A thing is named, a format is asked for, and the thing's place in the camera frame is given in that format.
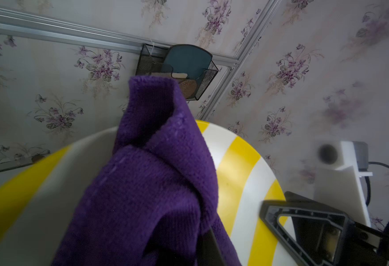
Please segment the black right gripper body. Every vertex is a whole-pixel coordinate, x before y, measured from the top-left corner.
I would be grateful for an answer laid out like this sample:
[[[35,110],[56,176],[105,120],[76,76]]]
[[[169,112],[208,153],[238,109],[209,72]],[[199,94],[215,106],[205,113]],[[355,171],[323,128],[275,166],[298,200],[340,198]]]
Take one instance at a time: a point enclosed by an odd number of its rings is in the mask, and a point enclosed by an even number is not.
[[[344,245],[345,266],[389,266],[389,222],[381,232],[355,223]]]

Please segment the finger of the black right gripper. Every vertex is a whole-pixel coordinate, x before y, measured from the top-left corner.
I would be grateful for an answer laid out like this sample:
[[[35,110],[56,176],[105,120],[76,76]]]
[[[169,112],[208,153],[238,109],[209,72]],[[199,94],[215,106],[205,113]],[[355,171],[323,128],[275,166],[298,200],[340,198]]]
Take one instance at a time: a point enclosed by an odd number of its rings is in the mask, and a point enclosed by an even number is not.
[[[265,200],[259,218],[299,266],[337,266],[347,236],[347,214],[317,202]]]

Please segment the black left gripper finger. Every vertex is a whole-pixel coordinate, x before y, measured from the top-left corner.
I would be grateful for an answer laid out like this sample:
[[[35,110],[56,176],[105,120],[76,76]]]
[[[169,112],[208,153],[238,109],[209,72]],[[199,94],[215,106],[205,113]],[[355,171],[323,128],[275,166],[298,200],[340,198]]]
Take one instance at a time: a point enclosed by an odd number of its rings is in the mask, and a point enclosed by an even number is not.
[[[197,265],[226,266],[213,229],[211,228],[197,240]]]

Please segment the purple microfibre cloth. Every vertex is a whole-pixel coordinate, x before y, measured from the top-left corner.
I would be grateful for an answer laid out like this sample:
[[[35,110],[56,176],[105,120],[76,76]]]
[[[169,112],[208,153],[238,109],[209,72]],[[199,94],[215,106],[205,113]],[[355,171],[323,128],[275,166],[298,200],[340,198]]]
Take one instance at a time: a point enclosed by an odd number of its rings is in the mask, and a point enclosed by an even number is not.
[[[86,189],[55,266],[196,266],[214,233],[222,258],[240,265],[218,216],[218,179],[177,84],[134,76],[110,161]]]

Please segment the yellow white striped round plate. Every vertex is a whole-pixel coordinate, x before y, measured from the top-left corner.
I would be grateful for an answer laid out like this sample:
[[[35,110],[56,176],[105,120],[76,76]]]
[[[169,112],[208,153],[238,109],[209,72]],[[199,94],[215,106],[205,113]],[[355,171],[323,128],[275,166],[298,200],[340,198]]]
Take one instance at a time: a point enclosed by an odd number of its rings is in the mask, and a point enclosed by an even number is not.
[[[218,214],[244,266],[292,266],[259,219],[261,203],[283,200],[266,161],[241,137],[197,123],[217,170]],[[48,266],[83,192],[109,161],[117,129],[90,135],[34,163],[0,164],[0,266]]]

